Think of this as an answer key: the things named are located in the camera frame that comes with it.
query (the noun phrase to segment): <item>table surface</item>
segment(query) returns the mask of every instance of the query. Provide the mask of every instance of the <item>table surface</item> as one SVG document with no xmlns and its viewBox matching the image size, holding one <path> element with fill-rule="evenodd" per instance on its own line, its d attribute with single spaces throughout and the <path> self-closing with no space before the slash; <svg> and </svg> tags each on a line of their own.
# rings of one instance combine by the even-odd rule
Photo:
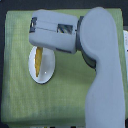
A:
<svg viewBox="0 0 128 128">
<path fill-rule="evenodd" d="M 38 10 L 38 9 L 87 9 L 97 6 L 104 8 L 121 8 L 124 26 L 128 26 L 128 1 L 127 0 L 1 0 L 0 1 L 0 85 L 3 82 L 3 60 L 5 42 L 5 18 L 9 10 Z"/>
</svg>

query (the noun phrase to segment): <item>green cloth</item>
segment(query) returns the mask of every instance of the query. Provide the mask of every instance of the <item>green cloth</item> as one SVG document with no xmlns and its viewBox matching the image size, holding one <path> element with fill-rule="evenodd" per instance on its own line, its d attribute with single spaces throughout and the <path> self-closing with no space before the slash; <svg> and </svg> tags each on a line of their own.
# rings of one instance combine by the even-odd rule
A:
<svg viewBox="0 0 128 128">
<path fill-rule="evenodd" d="M 88 12 L 85 9 L 56 11 L 76 15 L 78 18 Z M 122 12 L 120 9 L 108 9 L 108 11 L 117 26 L 125 99 L 127 99 Z M 95 78 L 95 71 L 84 62 L 81 52 L 70 55 L 55 51 L 56 67 L 53 77 L 44 85 L 37 84 L 28 70 L 28 58 L 33 47 L 28 40 L 32 12 L 9 11 L 6 15 L 2 122 L 11 126 L 22 124 L 82 126 L 85 124 L 85 97 Z"/>
</svg>

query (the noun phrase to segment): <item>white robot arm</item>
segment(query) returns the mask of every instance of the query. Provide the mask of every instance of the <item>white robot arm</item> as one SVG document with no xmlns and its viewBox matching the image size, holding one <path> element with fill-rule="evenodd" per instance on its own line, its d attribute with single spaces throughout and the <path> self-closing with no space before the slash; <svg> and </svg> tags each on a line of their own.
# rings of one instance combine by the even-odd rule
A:
<svg viewBox="0 0 128 128">
<path fill-rule="evenodd" d="M 125 100 L 114 19 L 103 8 L 77 17 L 39 10 L 33 13 L 32 45 L 67 53 L 82 51 L 96 69 L 85 101 L 86 128 L 125 128 Z"/>
</svg>

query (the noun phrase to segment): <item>yellow object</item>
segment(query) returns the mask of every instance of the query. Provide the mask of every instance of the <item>yellow object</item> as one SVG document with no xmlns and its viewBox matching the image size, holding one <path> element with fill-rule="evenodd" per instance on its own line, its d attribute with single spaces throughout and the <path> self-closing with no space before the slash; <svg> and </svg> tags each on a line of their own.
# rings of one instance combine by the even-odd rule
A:
<svg viewBox="0 0 128 128">
<path fill-rule="evenodd" d="M 37 47 L 35 54 L 35 69 L 36 69 L 36 77 L 38 77 L 40 72 L 41 60 L 42 60 L 42 52 L 43 48 Z"/>
</svg>

